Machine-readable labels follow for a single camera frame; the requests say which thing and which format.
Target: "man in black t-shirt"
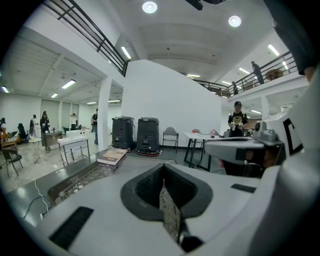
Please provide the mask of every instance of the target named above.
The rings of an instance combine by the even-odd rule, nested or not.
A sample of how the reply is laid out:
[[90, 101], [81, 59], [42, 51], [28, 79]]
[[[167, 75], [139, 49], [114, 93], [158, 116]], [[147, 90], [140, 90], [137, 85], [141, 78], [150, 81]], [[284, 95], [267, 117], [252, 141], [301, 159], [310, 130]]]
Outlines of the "man in black t-shirt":
[[96, 113], [91, 118], [92, 128], [95, 132], [94, 143], [98, 145], [98, 109], [95, 110]]
[[228, 125], [230, 126], [230, 137], [242, 137], [244, 128], [248, 125], [247, 114], [241, 111], [240, 101], [234, 103], [234, 112], [229, 116]]

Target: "metal frame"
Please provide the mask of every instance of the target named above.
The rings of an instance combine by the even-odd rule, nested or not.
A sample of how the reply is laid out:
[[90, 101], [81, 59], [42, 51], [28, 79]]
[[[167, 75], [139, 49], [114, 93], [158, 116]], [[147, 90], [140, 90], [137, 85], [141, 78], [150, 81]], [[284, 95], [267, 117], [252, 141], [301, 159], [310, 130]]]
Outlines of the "metal frame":
[[48, 2], [44, 2], [43, 4], [59, 15], [57, 18], [58, 20], [63, 19], [76, 29], [83, 37], [85, 37], [93, 45], [96, 51], [110, 60], [111, 63], [117, 67], [118, 71], [125, 77], [128, 61], [123, 59], [121, 54], [112, 45], [108, 38], [74, 0], [48, 0]]

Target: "cable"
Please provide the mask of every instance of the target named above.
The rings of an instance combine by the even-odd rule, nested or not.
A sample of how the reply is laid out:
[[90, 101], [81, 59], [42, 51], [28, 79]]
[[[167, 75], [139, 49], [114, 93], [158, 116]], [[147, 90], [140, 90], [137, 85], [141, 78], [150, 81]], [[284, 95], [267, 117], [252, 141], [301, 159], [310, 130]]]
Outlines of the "cable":
[[30, 211], [30, 208], [31, 208], [31, 205], [32, 205], [32, 203], [35, 201], [35, 200], [37, 200], [37, 199], [39, 199], [39, 198], [44, 198], [45, 196], [38, 196], [38, 197], [36, 197], [35, 199], [33, 199], [32, 201], [31, 201], [31, 203], [29, 204], [29, 206], [28, 206], [28, 210], [25, 212], [25, 214], [24, 214], [24, 216], [23, 217], [19, 217], [19, 219], [22, 219], [22, 220], [24, 220], [26, 217], [27, 217], [27, 215], [29, 214], [29, 211]]
[[46, 206], [46, 212], [49, 213], [48, 205], [47, 205], [47, 203], [45, 202], [44, 196], [43, 196], [42, 194], [40, 194], [40, 190], [39, 190], [39, 188], [37, 187], [36, 180], [34, 180], [34, 185], [35, 185], [35, 188], [38, 190], [38, 194], [39, 194], [40, 196], [42, 196], [42, 201], [44, 202], [44, 204], [45, 204], [45, 206]]

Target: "wooden table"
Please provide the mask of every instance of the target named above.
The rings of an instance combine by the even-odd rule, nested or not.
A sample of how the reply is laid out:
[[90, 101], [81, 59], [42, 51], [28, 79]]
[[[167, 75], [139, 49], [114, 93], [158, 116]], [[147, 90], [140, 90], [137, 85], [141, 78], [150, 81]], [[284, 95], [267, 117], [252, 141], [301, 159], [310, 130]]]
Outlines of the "wooden table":
[[1, 144], [1, 149], [11, 145], [17, 146], [17, 140], [5, 141], [5, 142], [1, 142], [0, 144]]

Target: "black chair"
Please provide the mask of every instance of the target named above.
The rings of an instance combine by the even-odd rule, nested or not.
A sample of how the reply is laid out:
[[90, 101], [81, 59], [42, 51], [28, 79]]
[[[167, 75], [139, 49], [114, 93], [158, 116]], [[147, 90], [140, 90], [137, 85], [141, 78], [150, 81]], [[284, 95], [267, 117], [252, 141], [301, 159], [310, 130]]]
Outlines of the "black chair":
[[22, 156], [20, 154], [18, 154], [18, 149], [3, 149], [2, 153], [3, 153], [4, 159], [5, 159], [5, 163], [6, 163], [6, 172], [8, 173], [8, 178], [9, 178], [8, 164], [12, 164], [12, 166], [16, 172], [16, 175], [19, 176], [14, 163], [19, 161], [21, 167], [22, 168], [24, 168], [24, 167], [21, 164], [20, 159], [22, 158]]
[[27, 142], [27, 137], [28, 137], [28, 135], [26, 134], [25, 128], [24, 128], [24, 126], [23, 126], [22, 123], [19, 123], [19, 125], [18, 125], [18, 130], [19, 130], [19, 134], [20, 134], [20, 139], [21, 139], [22, 141]]

